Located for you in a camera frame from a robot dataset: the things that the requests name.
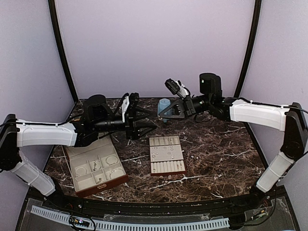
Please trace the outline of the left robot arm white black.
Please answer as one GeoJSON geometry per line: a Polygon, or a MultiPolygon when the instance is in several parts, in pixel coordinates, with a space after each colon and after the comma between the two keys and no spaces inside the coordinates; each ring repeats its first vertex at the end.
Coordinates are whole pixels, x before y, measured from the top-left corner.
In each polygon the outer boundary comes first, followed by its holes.
{"type": "Polygon", "coordinates": [[[119,131],[124,131],[128,140],[137,140],[157,127],[142,121],[150,111],[138,103],[138,93],[126,93],[112,110],[105,96],[93,95],[83,102],[82,114],[61,123],[30,122],[9,114],[0,126],[0,170],[14,173],[42,195],[49,196],[49,202],[56,209],[63,210],[68,206],[68,199],[57,191],[56,181],[21,154],[20,148],[34,145],[87,147],[119,131]]]}

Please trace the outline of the brown jewelry tray cream lining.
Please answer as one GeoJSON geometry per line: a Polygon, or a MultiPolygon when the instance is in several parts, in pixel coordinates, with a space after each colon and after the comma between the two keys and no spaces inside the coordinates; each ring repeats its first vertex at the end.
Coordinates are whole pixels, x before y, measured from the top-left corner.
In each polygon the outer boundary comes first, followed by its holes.
{"type": "Polygon", "coordinates": [[[178,135],[150,137],[149,149],[151,176],[169,176],[187,172],[178,135]]]}

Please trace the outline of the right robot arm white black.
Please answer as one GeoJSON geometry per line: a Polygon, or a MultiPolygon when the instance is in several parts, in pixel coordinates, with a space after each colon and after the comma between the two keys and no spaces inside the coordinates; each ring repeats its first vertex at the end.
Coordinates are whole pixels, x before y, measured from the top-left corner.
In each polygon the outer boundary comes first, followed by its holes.
{"type": "Polygon", "coordinates": [[[307,154],[308,125],[299,103],[274,105],[249,101],[245,98],[223,97],[220,76],[202,73],[199,76],[200,96],[193,97],[180,82],[168,79],[165,86],[178,99],[159,113],[164,119],[186,119],[203,112],[222,121],[245,122],[277,129],[284,133],[282,147],[257,180],[253,191],[246,197],[250,209],[264,201],[264,194],[279,181],[293,164],[307,154]]]}

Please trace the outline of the brown jewelry box cream lining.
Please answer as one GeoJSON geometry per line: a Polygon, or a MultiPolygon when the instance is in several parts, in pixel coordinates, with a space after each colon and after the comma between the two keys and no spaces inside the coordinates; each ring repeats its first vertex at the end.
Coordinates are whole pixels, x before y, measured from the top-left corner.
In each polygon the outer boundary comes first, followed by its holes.
{"type": "Polygon", "coordinates": [[[84,198],[128,182],[111,137],[96,140],[86,147],[63,146],[62,149],[78,197],[84,198]],[[122,169],[125,175],[111,180],[109,174],[117,168],[122,169]]]}

